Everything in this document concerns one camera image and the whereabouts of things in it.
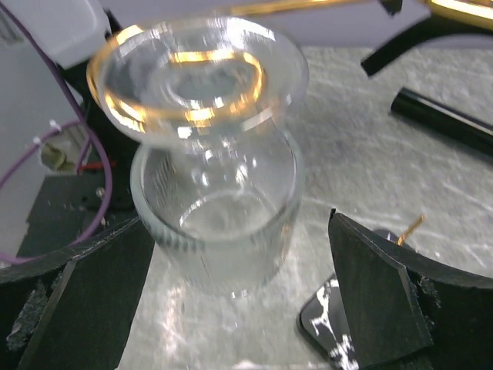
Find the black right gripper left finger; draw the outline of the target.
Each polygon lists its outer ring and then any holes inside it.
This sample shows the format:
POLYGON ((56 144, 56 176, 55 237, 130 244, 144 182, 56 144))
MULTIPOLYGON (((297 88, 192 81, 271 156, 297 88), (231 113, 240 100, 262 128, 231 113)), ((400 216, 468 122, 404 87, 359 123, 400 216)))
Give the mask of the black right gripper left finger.
POLYGON ((1 270, 3 369, 115 369, 153 254, 137 217, 1 270))

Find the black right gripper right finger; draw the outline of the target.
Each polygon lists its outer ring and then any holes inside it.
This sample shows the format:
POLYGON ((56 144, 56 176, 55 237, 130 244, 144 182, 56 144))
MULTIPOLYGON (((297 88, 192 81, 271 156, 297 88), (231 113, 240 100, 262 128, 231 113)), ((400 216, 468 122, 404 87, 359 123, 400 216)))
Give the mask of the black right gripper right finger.
POLYGON ((362 369, 490 369, 492 279, 399 246, 333 210, 333 263, 362 369))

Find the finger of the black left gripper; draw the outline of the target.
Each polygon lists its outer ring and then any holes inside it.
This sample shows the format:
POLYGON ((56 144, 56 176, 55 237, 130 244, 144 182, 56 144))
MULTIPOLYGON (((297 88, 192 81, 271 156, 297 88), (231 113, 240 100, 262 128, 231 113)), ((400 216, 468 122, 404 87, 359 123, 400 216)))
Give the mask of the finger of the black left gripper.
POLYGON ((423 18, 387 40, 366 59, 361 61, 361 67, 367 76, 374 76, 400 56, 420 44, 442 37, 474 34, 492 35, 492 29, 466 24, 465 22, 439 15, 430 15, 428 18, 423 18))

